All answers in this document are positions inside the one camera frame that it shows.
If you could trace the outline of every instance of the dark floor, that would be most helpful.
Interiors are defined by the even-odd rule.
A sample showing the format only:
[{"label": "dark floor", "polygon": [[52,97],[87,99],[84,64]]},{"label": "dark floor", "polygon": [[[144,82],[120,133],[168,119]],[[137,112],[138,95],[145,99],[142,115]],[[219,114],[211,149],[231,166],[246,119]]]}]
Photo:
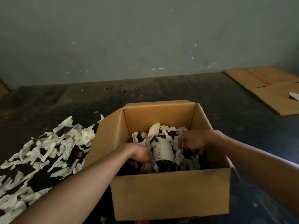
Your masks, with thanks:
[{"label": "dark floor", "polygon": [[[73,116],[75,124],[88,127],[100,119],[100,114],[107,116],[126,103],[183,99],[199,102],[214,129],[299,164],[299,116],[278,116],[221,72],[21,87],[0,100],[0,163],[18,152],[31,137],[52,131],[69,116]],[[242,170],[238,172],[241,181],[232,173],[230,214],[209,217],[204,222],[299,223]],[[0,175],[4,173],[13,176],[17,168],[0,170]],[[107,189],[90,217],[93,221],[87,222],[113,214],[110,193]]]}]

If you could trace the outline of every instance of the open cardboard box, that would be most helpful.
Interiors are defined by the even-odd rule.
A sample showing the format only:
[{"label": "open cardboard box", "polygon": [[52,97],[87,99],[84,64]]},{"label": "open cardboard box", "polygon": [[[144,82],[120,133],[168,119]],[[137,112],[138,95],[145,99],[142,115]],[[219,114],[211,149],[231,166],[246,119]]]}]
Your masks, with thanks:
[{"label": "open cardboard box", "polygon": [[[190,101],[127,104],[99,123],[84,167],[155,123],[212,129],[203,109]],[[116,176],[111,182],[117,221],[171,219],[229,213],[230,160],[208,148],[210,169]]]},{"label": "open cardboard box", "polygon": [[299,101],[289,92],[299,93],[299,77],[273,67],[238,68],[225,71],[278,114],[299,114]]}]

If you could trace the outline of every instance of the white label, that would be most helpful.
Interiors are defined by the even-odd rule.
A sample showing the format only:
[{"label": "white label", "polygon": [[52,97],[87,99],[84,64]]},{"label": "white label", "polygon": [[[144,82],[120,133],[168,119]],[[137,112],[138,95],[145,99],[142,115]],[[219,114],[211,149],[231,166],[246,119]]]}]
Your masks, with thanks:
[{"label": "white label", "polygon": [[174,162],[171,143],[164,138],[160,138],[160,141],[153,149],[153,158],[155,162],[163,159]]}]

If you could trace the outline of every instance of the concrete wall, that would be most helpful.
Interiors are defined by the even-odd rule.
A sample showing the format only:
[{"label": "concrete wall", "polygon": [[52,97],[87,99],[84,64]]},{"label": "concrete wall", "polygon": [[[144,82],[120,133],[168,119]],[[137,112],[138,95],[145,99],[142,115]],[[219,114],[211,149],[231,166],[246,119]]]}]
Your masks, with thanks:
[{"label": "concrete wall", "polygon": [[298,7],[299,0],[0,0],[0,79],[14,89],[263,65],[296,73]]}]

